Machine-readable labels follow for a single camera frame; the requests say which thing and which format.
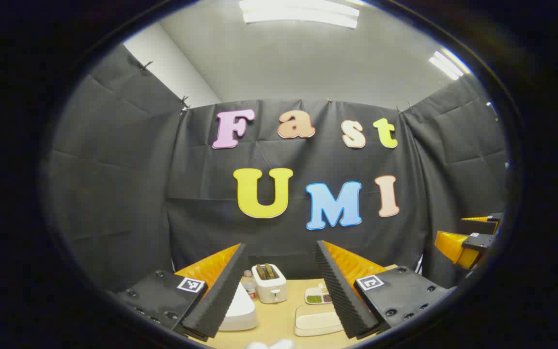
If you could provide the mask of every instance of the toaster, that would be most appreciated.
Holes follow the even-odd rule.
[[[262,303],[279,303],[288,299],[285,276],[274,264],[254,265],[251,268],[257,297]]]

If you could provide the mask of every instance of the white wall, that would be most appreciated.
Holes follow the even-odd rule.
[[[161,24],[138,32],[124,46],[141,64],[153,61],[148,70],[178,97],[187,95],[186,104],[191,108],[221,102]]]

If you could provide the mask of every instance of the plastic bottle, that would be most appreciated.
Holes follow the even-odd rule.
[[[257,289],[255,287],[255,280],[253,278],[253,273],[250,270],[244,271],[244,276],[241,278],[241,283],[244,286],[244,289],[247,291],[248,296],[251,297],[251,300],[257,298]]]

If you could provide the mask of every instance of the wooden tabletop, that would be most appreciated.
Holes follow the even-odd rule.
[[[287,280],[288,299],[286,301],[271,304],[262,303],[260,300],[254,301],[258,320],[257,327],[246,331],[219,331],[215,338],[209,338],[208,342],[203,342],[203,344],[217,349],[245,349],[251,342],[262,342],[270,346],[279,340],[289,339],[296,343],[296,349],[342,349],[369,338],[368,336],[361,340],[348,339],[344,331],[306,337],[294,334],[296,308],[302,305],[318,306],[305,303],[305,290],[317,287],[320,283],[325,285],[323,279]]]

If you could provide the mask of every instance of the ceiling light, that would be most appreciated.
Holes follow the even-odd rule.
[[[469,69],[456,55],[454,55],[449,49],[443,48],[441,49],[449,59],[456,64],[465,74],[470,74],[471,69]]]
[[[434,57],[438,58],[438,60],[443,62],[443,64],[447,66],[447,68],[451,69],[454,73],[456,73],[456,75],[460,77],[464,75],[464,73],[460,71],[460,69],[458,69],[458,67],[456,67],[455,64],[453,64],[450,60],[448,60],[447,57],[441,55],[439,51],[434,52]]]
[[[346,0],[346,1],[347,2],[352,2],[353,4],[356,4],[356,5],[361,5],[361,6],[369,5],[367,2],[362,1],[362,0]]]
[[[354,29],[359,10],[326,0],[242,0],[245,23],[303,20]]]
[[[452,80],[457,80],[459,75],[454,73],[452,69],[441,62],[436,56],[430,58],[430,63],[434,64],[438,69],[441,69],[443,73],[447,74]]]

